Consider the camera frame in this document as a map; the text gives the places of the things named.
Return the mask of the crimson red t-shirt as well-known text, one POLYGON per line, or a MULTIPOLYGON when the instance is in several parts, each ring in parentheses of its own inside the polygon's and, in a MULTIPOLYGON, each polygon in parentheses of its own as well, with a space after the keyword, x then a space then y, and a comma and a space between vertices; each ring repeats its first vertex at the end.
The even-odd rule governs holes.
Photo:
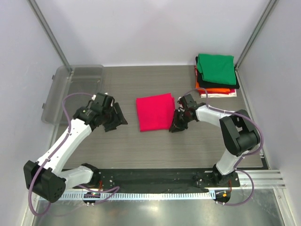
POLYGON ((171 93, 136 99, 141 132, 169 129, 174 116, 175 100, 171 93))

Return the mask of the clear plastic bin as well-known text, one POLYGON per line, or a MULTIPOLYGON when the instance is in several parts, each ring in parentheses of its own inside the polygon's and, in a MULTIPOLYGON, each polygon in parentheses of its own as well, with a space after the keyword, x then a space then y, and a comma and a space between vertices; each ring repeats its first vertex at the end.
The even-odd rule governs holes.
POLYGON ((67 125, 62 108, 63 99, 75 94, 65 103, 68 116, 72 117, 78 108, 86 106, 90 100, 86 93, 94 95, 103 92, 104 69, 102 65, 72 65, 70 69, 60 66, 52 80, 47 100, 42 107, 41 120, 53 125, 67 125))

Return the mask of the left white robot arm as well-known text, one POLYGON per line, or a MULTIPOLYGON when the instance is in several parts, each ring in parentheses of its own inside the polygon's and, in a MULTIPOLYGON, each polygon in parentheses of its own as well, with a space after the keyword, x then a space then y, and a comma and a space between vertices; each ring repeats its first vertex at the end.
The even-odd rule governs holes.
POLYGON ((37 161, 24 165, 26 187, 50 203, 56 202, 66 189, 79 185, 97 187, 101 180, 100 171, 88 163, 64 171, 63 167, 80 143, 97 127, 106 132, 115 130, 127 121, 114 97, 103 93, 92 95, 88 104, 79 108, 68 127, 52 147, 37 161))

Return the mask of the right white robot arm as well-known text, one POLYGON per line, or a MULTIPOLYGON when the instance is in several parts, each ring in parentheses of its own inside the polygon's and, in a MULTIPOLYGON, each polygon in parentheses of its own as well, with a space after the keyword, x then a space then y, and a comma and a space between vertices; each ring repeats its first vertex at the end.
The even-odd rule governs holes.
POLYGON ((259 130, 245 110, 217 109, 197 103, 190 94, 179 98, 178 104, 169 132, 184 131, 191 121, 207 122, 221 129, 225 151, 213 166, 210 179, 217 186, 227 184, 243 157, 261 142, 259 130))

